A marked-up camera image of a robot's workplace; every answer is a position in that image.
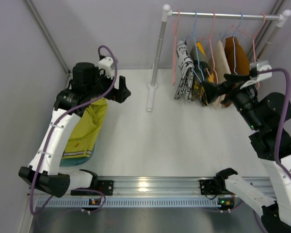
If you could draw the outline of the yellow-green trousers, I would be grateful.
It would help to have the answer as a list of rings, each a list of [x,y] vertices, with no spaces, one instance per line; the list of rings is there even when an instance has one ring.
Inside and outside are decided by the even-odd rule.
[[[65,147],[61,160],[63,166],[70,166],[72,162],[84,163],[91,157],[107,109],[108,103],[105,98],[91,103],[85,109]]]

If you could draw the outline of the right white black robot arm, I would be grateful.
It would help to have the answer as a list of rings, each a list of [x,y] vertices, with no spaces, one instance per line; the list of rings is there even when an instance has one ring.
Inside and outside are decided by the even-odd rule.
[[[289,92],[273,92],[264,99],[249,93],[251,75],[225,75],[221,84],[201,83],[209,102],[224,96],[223,103],[232,103],[253,130],[250,143],[265,167],[275,197],[263,194],[232,168],[213,177],[217,194],[232,193],[259,216],[269,233],[291,233],[291,137],[284,123],[291,118]]]

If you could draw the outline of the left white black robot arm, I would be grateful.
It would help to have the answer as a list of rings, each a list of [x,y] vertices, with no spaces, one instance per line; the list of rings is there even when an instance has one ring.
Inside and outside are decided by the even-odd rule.
[[[31,186],[60,198],[78,188],[95,186],[97,175],[88,170],[60,173],[60,162],[70,135],[86,108],[102,98],[123,103],[131,92],[126,79],[113,63],[77,63],[68,88],[56,97],[52,117],[44,139],[31,162],[19,169],[19,177]]]

